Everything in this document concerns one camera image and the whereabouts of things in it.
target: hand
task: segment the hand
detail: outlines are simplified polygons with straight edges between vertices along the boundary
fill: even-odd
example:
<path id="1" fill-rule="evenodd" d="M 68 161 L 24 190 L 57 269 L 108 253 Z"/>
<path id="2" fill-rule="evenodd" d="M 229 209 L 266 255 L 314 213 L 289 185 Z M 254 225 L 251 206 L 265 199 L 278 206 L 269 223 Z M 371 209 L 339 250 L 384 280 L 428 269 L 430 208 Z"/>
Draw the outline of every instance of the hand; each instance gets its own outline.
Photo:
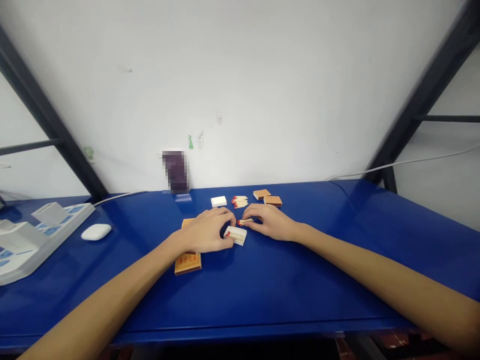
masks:
<path id="1" fill-rule="evenodd" d="M 243 212 L 242 220 L 258 217 L 263 223 L 249 221 L 243 224 L 246 228 L 258 231 L 275 240 L 295 241 L 299 231 L 299 223 L 293 221 L 273 205 L 251 204 Z"/>
<path id="2" fill-rule="evenodd" d="M 226 207 L 214 207 L 202 212 L 183 229 L 175 231 L 170 238 L 182 246 L 183 252 L 192 250 L 198 253 L 210 253 L 228 249 L 234 245 L 234 240 L 222 239 L 219 235 L 220 229 L 227 221 L 230 221 L 233 227 L 236 225 L 237 220 L 233 212 Z"/>

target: black metal frame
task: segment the black metal frame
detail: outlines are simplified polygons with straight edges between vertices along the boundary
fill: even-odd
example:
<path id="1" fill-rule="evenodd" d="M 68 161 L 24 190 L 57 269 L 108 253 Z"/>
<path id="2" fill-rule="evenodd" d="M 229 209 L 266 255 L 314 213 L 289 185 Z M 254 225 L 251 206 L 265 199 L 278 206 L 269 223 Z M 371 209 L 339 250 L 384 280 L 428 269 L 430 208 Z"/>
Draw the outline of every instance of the black metal frame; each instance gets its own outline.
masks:
<path id="1" fill-rule="evenodd" d="M 428 115 L 479 42 L 480 1 L 470 0 L 368 169 L 395 162 L 423 121 L 480 123 L 480 116 Z M 386 189 L 397 192 L 393 169 L 369 172 L 365 179 L 375 184 L 384 180 Z"/>
<path id="2" fill-rule="evenodd" d="M 97 202 L 107 189 L 85 158 L 59 115 L 0 26 L 0 71 L 23 101 L 49 140 L 0 148 L 0 156 L 55 146 L 75 175 Z"/>
<path id="3" fill-rule="evenodd" d="M 378 336 L 346 336 L 345 341 L 357 360 L 401 360 L 450 351 L 433 338 L 422 340 L 420 334 L 409 334 L 408 344 L 386 347 Z"/>

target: cable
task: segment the cable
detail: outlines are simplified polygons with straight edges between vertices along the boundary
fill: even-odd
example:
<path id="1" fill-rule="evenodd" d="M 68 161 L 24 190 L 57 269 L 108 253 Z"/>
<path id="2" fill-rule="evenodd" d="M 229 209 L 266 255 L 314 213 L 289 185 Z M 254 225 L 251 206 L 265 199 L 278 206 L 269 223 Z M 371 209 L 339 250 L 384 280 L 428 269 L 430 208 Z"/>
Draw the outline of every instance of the cable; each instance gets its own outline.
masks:
<path id="1" fill-rule="evenodd" d="M 110 200 L 114 200 L 114 199 L 118 199 L 118 198 L 123 198 L 124 196 L 130 196 L 130 195 L 136 195 L 136 194 L 142 194 L 142 193 L 146 193 L 148 190 L 142 190 L 142 191 L 137 191 L 137 192 L 127 192 L 127 193 L 124 193 L 122 195 L 117 195 L 117 196 L 114 196 L 114 197 L 109 197 L 108 199 L 105 199 L 105 200 L 102 200 L 102 201 L 99 201 L 95 204 L 93 204 L 94 207 L 100 205 L 100 204 L 103 204 L 103 203 L 106 203 Z"/>
<path id="2" fill-rule="evenodd" d="M 472 150 L 475 150 L 475 149 L 477 149 L 477 148 L 480 148 L 480 144 L 478 144 L 478 145 L 476 145 L 476 146 L 474 146 L 474 147 L 472 147 L 472 148 L 470 148 L 470 149 L 468 149 L 468 150 L 463 150 L 463 151 L 459 151 L 459 152 L 454 152 L 454 153 L 451 153 L 451 154 L 448 154 L 448 155 L 428 157 L 428 158 L 415 159 L 415 160 L 399 161 L 399 162 L 394 162 L 394 163 L 391 163 L 391 164 L 379 166 L 379 167 L 376 167 L 376 168 L 373 168 L 373 169 L 370 169 L 370 170 L 367 170 L 367 171 L 358 172 L 358 173 L 355 173 L 355 174 L 350 174 L 350 175 L 336 175 L 336 176 L 329 177 L 329 178 L 328 178 L 327 180 L 325 180 L 325 181 L 330 181 L 330 180 L 333 180 L 333 179 L 336 179 L 336 178 L 343 178 L 343 177 L 352 177 L 352 176 L 357 176 L 357 175 L 363 175 L 363 174 L 371 173 L 371 172 L 373 172 L 373 171 L 377 171 L 377 170 L 380 170 L 380 169 L 385 169 L 385 168 L 388 168 L 388 167 L 391 167 L 391 166 L 395 166 L 395 165 L 400 165 L 400 164 L 416 163 L 416 162 L 419 162 L 419 161 L 449 158 L 449 157 L 451 157 L 451 156 L 455 156 L 455 155 L 460 155 L 460 154 L 465 154 L 465 153 L 471 152 Z"/>

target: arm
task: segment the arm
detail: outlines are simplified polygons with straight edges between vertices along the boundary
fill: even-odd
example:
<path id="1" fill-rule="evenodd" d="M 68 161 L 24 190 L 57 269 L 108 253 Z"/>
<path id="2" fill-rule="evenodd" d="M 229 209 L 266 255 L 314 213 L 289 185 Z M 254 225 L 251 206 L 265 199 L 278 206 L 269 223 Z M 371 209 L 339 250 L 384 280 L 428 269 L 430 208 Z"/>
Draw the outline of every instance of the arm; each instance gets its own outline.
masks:
<path id="1" fill-rule="evenodd" d="M 219 236 L 220 228 L 227 221 L 232 226 L 236 224 L 234 214 L 227 208 L 204 211 L 95 291 L 19 359 L 96 359 L 140 300 L 181 254 L 188 250 L 208 253 L 233 246 L 232 239 Z"/>
<path id="2" fill-rule="evenodd" d="M 466 355 L 480 352 L 480 303 L 372 251 L 293 221 L 272 205 L 252 204 L 244 226 L 306 246 L 357 280 L 435 339 Z"/>

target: white power strip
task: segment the white power strip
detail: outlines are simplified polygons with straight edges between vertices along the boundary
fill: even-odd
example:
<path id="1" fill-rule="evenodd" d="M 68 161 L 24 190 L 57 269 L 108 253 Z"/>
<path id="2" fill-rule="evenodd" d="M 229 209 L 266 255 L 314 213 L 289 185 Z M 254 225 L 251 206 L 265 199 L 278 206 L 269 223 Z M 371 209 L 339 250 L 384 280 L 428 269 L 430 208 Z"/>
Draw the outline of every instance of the white power strip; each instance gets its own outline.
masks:
<path id="1" fill-rule="evenodd" d="M 40 223 L 35 228 L 47 236 L 47 242 L 39 248 L 13 252 L 0 248 L 0 286 L 13 283 L 32 274 L 94 211 L 90 203 L 64 208 L 67 218 L 58 226 Z"/>

